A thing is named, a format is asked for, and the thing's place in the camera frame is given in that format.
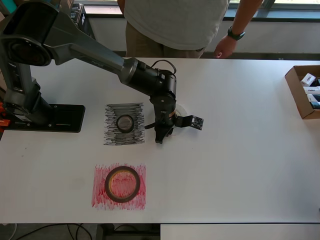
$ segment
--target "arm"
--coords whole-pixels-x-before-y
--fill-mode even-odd
[[[244,32],[263,0],[241,0],[232,24],[232,33],[239,35]],[[237,41],[224,36],[215,48],[214,56],[218,59],[229,57],[235,50]]]
[[[119,8],[122,12],[122,14],[125,14],[125,4],[126,4],[126,0],[117,0]]]

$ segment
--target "black tape roll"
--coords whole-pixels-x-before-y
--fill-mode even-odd
[[[117,173],[121,172],[129,172],[131,173],[135,178],[135,189],[133,193],[127,197],[117,197],[115,196],[110,189],[110,181],[113,176],[115,176]],[[116,203],[126,203],[132,200],[139,192],[140,189],[140,177],[138,173],[131,167],[128,166],[118,166],[112,171],[109,172],[109,174],[106,176],[105,183],[104,183],[104,189],[107,194],[107,196]]]

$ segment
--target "cable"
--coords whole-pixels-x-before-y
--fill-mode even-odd
[[[78,228],[75,231],[75,240],[78,240],[78,231],[79,231],[80,226],[78,226]]]
[[[82,228],[83,230],[85,230],[85,232],[89,235],[90,240],[92,240],[92,236],[91,236],[90,232],[86,228],[84,228],[83,226],[81,226],[81,225],[79,225],[77,223],[55,223],[55,224],[46,225],[46,226],[40,227],[40,228],[38,228],[36,230],[33,230],[33,231],[31,231],[31,232],[29,232],[29,233],[27,233],[25,235],[22,235],[22,236],[18,237],[16,240],[20,240],[20,239],[22,239],[22,238],[24,238],[24,237],[26,237],[26,236],[28,236],[30,234],[33,234],[33,233],[35,233],[35,232],[37,232],[37,231],[39,231],[41,229],[45,229],[45,228],[52,227],[52,226],[61,226],[61,225],[76,225],[76,226]]]
[[[74,236],[72,236],[72,234],[71,234],[71,231],[70,231],[70,228],[69,228],[69,224],[67,224],[67,225],[66,225],[66,227],[68,228],[68,232],[69,232],[69,234],[70,234],[70,236],[71,236],[72,240],[75,240],[75,239],[74,239]]]
[[[14,235],[15,235],[15,233],[16,233],[16,231],[17,231],[17,226],[18,226],[18,224],[15,223],[14,231],[13,231],[11,237],[10,237],[8,240],[11,240],[11,239],[14,237]]]
[[[118,229],[118,228],[120,228],[120,227],[123,227],[123,226],[127,226],[127,227],[131,227],[131,228],[133,228],[135,231],[139,231],[135,226],[132,226],[132,225],[130,225],[130,224],[122,224],[122,225],[120,225],[120,226],[117,226],[116,227],[116,229],[115,229],[115,231]]]
[[[177,73],[177,69],[176,69],[175,65],[173,65],[171,62],[169,62],[168,60],[165,60],[165,59],[161,59],[161,60],[155,61],[152,64],[151,68],[153,68],[159,62],[166,62],[166,63],[170,64],[171,67],[173,68],[173,75],[175,75]]]

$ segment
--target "floor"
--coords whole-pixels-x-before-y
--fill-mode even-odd
[[[17,225],[15,235],[12,240],[29,233],[35,229],[41,228],[48,224],[33,224],[33,223],[21,223]],[[83,226],[90,232],[92,239],[96,239],[97,224],[83,224]],[[8,240],[15,229],[14,224],[8,224],[6,226],[0,224],[0,240]],[[73,236],[76,235],[77,226],[71,225],[70,231]],[[78,240],[89,240],[89,236],[84,230],[79,230]],[[72,240],[68,228],[66,225],[51,226],[39,230],[31,235],[23,238],[23,240]]]
[[[22,235],[46,225],[48,224],[19,223],[11,240],[16,240]],[[159,233],[155,234],[142,234],[142,232],[146,233],[151,229],[151,224],[114,224],[114,229],[116,229],[116,233],[114,234],[104,234],[102,227],[97,224],[85,223],[83,226],[90,232],[93,240],[160,240],[159,224],[157,226]],[[77,226],[70,225],[69,227],[73,238],[70,236],[66,225],[57,225],[41,229],[24,237],[23,240],[73,240],[75,239]],[[5,226],[0,224],[0,240],[8,240],[14,229],[14,224]],[[84,230],[79,230],[77,239],[89,240],[90,238]]]

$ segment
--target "white table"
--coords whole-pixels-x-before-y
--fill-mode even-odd
[[[151,65],[155,59],[141,59]],[[105,104],[149,98],[78,60],[33,67],[50,104],[85,105],[80,133],[5,131],[0,141],[0,222],[320,222],[320,120],[302,120],[284,78],[320,62],[170,59],[177,102],[204,118],[163,145],[106,146]],[[159,67],[169,68],[165,63]],[[96,164],[146,165],[145,210],[91,207]]]

